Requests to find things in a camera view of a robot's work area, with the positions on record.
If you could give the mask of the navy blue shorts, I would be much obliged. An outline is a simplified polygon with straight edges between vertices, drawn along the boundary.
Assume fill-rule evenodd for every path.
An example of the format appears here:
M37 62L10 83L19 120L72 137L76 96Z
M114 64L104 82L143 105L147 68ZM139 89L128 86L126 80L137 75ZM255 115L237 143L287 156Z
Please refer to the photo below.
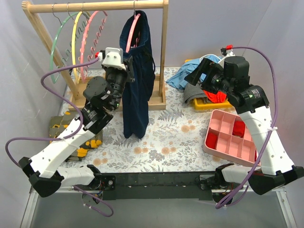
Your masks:
M130 33L134 15L125 23L120 35L120 48L123 57L133 57L134 82L126 83L123 91L123 134L125 138L135 135L141 139L146 133L149 123L148 101L153 92L155 81L155 62L152 56L151 34L148 18L144 11L137 10L140 14L135 27L134 37L139 36L136 47L127 50L127 39Z

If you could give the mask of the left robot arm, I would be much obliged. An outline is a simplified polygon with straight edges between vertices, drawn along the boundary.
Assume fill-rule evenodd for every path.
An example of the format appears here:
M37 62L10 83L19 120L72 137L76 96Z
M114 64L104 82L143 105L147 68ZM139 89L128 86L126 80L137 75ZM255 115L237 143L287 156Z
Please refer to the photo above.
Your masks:
M94 165L61 168L82 144L100 133L112 120L111 112L119 105L127 82L133 82L133 58L125 58L118 65L102 62L106 76L91 79L84 91L86 105L69 126L45 149L31 158L19 161L29 182L41 197L54 194L61 187L83 185L96 190L103 184L102 175Z

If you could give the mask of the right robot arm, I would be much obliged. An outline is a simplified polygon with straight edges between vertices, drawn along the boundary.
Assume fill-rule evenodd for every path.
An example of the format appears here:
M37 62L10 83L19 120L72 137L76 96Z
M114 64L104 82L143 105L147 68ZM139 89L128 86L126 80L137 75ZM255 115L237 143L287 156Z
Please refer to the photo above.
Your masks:
M244 57L231 56L220 65L204 58L185 80L199 84L202 90L227 95L237 114L245 123L253 139L261 167L247 182L253 191L263 195L277 187L287 185L304 176L304 169L295 166L284 149L279 135L272 125L269 101L264 90L250 84L249 63Z

